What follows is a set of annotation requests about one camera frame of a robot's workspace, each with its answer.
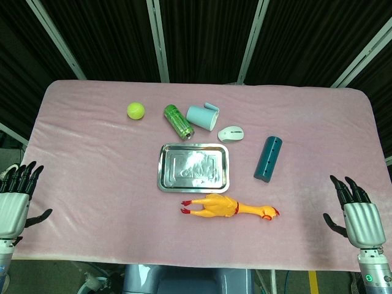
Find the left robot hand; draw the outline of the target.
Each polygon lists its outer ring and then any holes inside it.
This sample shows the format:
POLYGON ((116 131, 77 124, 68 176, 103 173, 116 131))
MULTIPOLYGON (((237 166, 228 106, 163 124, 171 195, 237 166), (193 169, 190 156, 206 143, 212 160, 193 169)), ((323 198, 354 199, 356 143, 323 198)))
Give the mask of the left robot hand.
POLYGON ((33 193, 43 165, 32 161, 27 165, 13 164, 1 172, 1 239, 20 239, 23 230, 49 218, 53 210, 28 217, 33 193))

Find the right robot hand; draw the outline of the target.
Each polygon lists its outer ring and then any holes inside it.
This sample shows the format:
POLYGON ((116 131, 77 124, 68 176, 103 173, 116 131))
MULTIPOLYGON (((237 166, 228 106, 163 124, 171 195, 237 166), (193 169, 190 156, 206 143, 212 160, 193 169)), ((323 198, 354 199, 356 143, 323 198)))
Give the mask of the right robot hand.
POLYGON ((327 226, 347 238, 355 247, 362 250, 382 247, 386 236, 377 206, 371 202, 367 192, 348 176, 346 182, 330 175, 341 206, 345 225, 336 224, 331 216, 323 214, 327 226))

